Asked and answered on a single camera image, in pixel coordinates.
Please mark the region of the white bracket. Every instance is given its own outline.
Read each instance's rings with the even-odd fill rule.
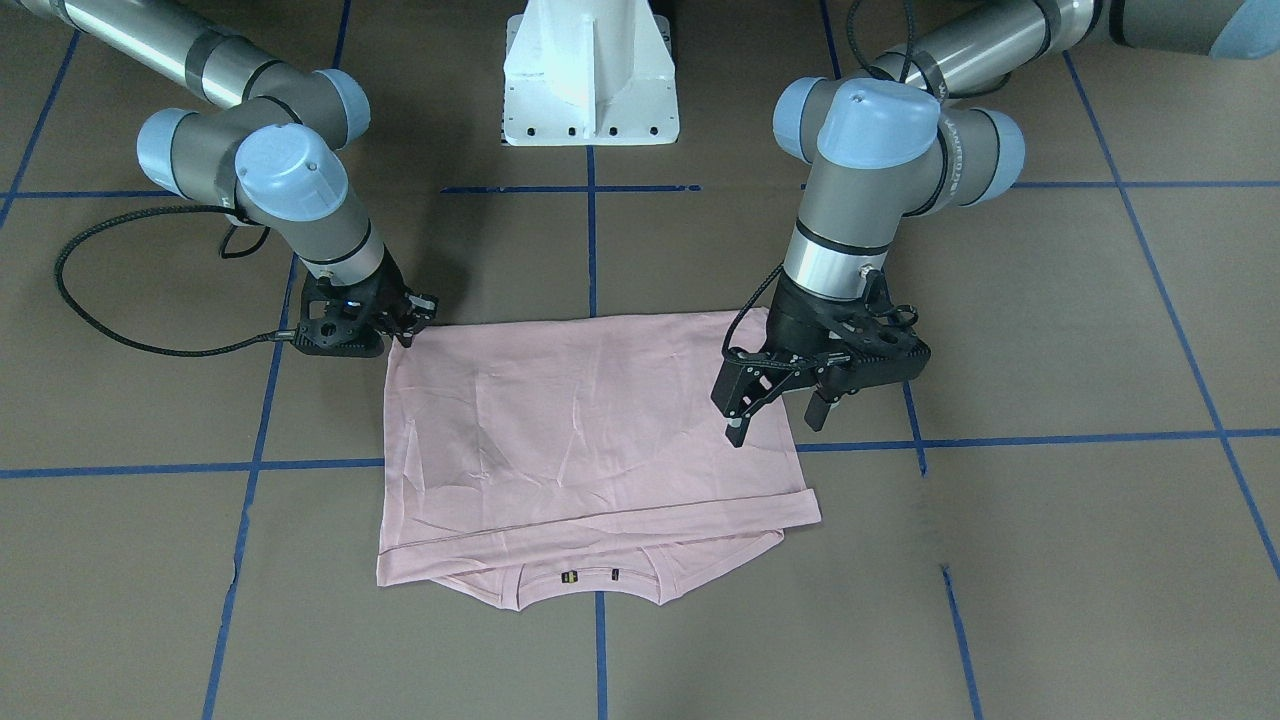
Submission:
[[[667,18],[646,0],[529,0],[507,22],[509,145],[663,145],[680,136]]]

